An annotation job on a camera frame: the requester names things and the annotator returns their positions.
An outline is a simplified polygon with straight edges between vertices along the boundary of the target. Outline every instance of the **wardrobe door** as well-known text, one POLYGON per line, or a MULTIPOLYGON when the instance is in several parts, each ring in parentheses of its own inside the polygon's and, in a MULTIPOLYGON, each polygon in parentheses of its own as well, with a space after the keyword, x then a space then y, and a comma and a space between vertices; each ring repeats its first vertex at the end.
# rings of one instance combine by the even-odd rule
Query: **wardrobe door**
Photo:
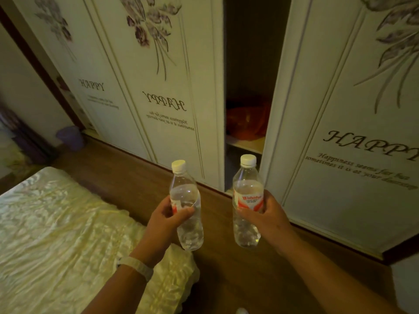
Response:
POLYGON ((222 0, 85 0, 153 160, 223 190, 222 0))
POLYGON ((83 0, 13 0, 108 143, 149 159, 83 0))
POLYGON ((292 221, 381 253, 419 226, 417 0, 293 0, 261 171, 292 221))

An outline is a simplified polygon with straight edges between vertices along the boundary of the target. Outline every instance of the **bedsheet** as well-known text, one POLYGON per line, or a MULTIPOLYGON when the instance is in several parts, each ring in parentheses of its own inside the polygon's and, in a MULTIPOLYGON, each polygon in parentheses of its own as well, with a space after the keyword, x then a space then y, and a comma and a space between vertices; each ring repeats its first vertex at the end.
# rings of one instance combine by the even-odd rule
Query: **bedsheet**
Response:
MULTIPOLYGON (((47 167, 0 196, 0 312, 80 313, 145 227, 47 167)), ((199 278, 190 252, 172 244, 137 313, 180 312, 199 278)))

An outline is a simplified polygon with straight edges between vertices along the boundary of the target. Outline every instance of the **wardrobe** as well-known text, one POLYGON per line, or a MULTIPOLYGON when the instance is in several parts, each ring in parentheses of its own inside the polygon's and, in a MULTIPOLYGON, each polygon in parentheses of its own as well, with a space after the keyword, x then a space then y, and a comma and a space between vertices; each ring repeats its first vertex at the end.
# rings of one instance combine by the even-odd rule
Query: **wardrobe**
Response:
POLYGON ((227 194, 253 153, 292 222, 377 258, 419 232, 417 1, 14 2, 105 142, 227 194))

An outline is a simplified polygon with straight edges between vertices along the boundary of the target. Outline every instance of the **bottle label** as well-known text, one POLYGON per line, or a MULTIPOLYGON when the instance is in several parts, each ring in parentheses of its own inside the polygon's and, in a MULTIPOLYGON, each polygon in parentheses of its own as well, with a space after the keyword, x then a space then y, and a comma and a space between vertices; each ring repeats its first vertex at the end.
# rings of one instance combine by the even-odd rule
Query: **bottle label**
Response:
POLYGON ((233 198, 237 207, 259 211, 263 206, 263 193, 242 195, 234 191, 233 198))
MULTIPOLYGON (((188 206, 182 207, 182 204, 181 204, 181 201, 180 200, 170 199, 170 202, 172 204, 173 215, 176 214, 181 209, 184 209, 184 208, 187 208, 188 207, 188 206)), ((199 191, 198 191, 198 198, 196 199, 196 201, 193 204, 193 206, 195 206, 195 207, 200 207, 201 206, 201 194, 199 193, 199 191)))

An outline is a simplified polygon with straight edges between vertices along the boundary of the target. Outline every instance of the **wooden floor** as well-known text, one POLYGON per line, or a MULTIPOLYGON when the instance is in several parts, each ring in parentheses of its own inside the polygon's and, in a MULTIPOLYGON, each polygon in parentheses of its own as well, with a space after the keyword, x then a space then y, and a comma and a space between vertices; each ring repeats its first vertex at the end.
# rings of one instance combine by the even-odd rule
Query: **wooden floor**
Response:
MULTIPOLYGON (((63 153, 53 164, 108 203, 146 224, 168 194, 171 173, 89 140, 76 153, 63 153)), ((254 250, 233 238, 231 199, 207 188, 202 197, 204 244, 194 252, 201 278, 182 313, 231 313, 238 307, 258 313, 323 313, 289 263, 261 240, 254 250)), ((394 302, 390 268, 311 233, 297 230, 312 245, 372 290, 394 302)))

